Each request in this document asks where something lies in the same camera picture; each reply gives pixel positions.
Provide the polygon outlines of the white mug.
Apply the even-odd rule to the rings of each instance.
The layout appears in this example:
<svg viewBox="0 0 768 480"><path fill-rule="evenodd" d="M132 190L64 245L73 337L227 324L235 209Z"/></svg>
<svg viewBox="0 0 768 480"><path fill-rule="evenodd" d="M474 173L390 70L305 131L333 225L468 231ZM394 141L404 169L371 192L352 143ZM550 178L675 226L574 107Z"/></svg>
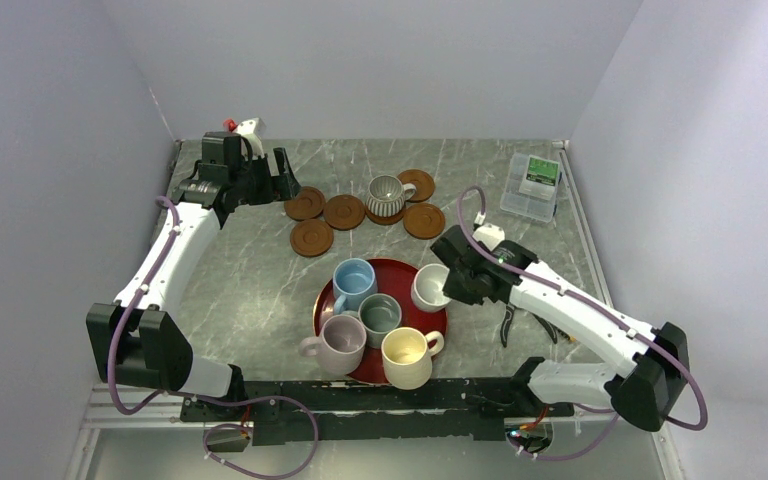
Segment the white mug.
<svg viewBox="0 0 768 480"><path fill-rule="evenodd" d="M449 268L442 264L425 265L416 273L411 285L413 304L424 312L438 312L451 301L443 292Z"/></svg>

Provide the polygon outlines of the grey ribbed mug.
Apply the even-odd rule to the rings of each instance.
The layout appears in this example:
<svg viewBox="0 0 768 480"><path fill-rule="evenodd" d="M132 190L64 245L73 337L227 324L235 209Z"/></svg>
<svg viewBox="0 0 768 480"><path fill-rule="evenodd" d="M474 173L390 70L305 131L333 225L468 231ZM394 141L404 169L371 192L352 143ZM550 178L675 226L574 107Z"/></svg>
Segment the grey ribbed mug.
<svg viewBox="0 0 768 480"><path fill-rule="evenodd" d="M366 206L376 216L393 217L415 193L413 183L402 183L392 175L376 176L368 185Z"/></svg>

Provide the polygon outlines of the cream yellow mug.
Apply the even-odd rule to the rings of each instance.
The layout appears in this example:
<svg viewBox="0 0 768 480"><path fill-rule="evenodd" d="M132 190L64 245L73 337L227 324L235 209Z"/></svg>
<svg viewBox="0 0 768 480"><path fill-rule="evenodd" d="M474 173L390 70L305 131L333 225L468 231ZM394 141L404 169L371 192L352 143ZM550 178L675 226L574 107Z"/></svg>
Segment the cream yellow mug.
<svg viewBox="0 0 768 480"><path fill-rule="evenodd" d="M391 331L380 349L386 380L401 390L420 388L431 378L432 358L444 346L444 335L439 331L423 334L411 327Z"/></svg>

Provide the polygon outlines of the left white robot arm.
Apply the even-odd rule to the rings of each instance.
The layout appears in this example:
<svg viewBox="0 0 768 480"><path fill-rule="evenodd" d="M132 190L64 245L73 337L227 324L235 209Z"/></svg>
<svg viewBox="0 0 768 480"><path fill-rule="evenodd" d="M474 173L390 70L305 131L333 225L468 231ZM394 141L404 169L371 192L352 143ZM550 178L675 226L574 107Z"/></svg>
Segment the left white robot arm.
<svg viewBox="0 0 768 480"><path fill-rule="evenodd" d="M196 355L174 319L228 217L300 191L284 148L266 152L253 130L204 134L193 172L156 199L167 216L138 271L113 302L93 304L86 316L98 374L119 412L133 415L162 393L204 398L224 420L245 411L241 369Z"/></svg>

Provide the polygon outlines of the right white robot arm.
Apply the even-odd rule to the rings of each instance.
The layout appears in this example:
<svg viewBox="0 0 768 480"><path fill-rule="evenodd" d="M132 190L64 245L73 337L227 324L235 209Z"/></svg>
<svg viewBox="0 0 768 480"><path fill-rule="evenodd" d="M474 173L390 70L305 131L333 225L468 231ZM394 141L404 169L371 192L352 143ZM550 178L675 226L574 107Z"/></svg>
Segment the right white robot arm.
<svg viewBox="0 0 768 480"><path fill-rule="evenodd" d="M587 405L610 409L649 432L670 420L691 383L687 336L680 327L654 327L618 312L510 240L485 245L453 226L431 250L449 269L443 292L450 299L503 302L527 311L598 356L596 363L526 360L510 380L517 411L534 415L548 404Z"/></svg>

